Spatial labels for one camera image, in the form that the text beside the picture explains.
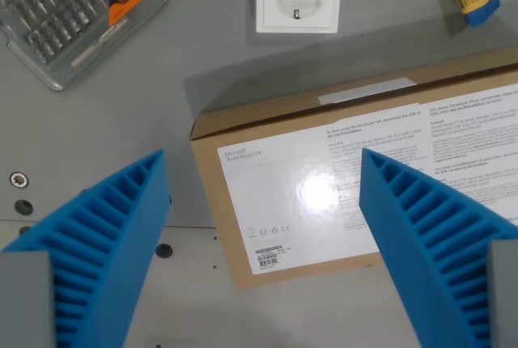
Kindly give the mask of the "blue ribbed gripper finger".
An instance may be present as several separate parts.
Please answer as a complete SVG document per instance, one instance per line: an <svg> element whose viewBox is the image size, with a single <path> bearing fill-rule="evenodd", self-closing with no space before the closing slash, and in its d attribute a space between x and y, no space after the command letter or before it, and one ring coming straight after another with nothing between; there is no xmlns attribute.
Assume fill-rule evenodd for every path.
<svg viewBox="0 0 518 348"><path fill-rule="evenodd" d="M156 151L3 249L49 256L57 346L123 346L168 211L164 152Z"/></svg>
<svg viewBox="0 0 518 348"><path fill-rule="evenodd" d="M463 193L369 149L359 207L423 347L489 347L487 255L516 225Z"/></svg>

